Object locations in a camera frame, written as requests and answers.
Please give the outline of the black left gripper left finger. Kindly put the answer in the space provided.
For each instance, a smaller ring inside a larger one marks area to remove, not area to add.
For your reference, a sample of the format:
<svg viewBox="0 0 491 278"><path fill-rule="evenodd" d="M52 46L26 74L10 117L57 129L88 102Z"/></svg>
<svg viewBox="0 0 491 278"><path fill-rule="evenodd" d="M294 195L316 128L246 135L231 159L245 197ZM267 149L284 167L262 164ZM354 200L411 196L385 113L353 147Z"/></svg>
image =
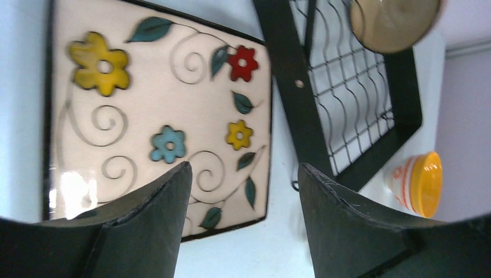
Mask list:
<svg viewBox="0 0 491 278"><path fill-rule="evenodd" d="M1 276L173 277L191 185L182 162L71 220L1 219Z"/></svg>

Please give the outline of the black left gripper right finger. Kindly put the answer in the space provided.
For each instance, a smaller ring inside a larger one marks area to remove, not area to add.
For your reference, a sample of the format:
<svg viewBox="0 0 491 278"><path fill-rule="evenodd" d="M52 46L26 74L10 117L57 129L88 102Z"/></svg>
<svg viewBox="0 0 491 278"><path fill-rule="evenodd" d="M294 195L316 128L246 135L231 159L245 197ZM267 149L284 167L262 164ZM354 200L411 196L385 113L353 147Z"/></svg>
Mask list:
<svg viewBox="0 0 491 278"><path fill-rule="evenodd" d="M298 182L316 277L490 276L490 215L457 222L410 215L306 163Z"/></svg>

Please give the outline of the square floral ceramic plate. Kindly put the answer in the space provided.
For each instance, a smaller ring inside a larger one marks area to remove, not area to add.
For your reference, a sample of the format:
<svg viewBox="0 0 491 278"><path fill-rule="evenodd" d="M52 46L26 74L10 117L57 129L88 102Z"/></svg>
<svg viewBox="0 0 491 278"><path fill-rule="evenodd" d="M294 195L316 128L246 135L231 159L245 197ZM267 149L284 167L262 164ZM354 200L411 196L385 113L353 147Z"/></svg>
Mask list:
<svg viewBox="0 0 491 278"><path fill-rule="evenodd" d="M268 213L272 72L263 41L148 1L50 1L44 218L71 219L181 162L184 242Z"/></svg>

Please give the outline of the tan bowl with dark rim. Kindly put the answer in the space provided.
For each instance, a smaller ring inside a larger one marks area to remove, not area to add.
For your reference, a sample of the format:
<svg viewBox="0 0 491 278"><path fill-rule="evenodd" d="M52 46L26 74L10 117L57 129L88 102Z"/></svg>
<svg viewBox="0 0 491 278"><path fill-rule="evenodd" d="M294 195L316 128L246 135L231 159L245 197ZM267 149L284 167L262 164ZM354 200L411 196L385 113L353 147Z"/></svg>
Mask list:
<svg viewBox="0 0 491 278"><path fill-rule="evenodd" d="M421 41L436 25L444 1L351 1L349 22L363 47L393 54Z"/></svg>

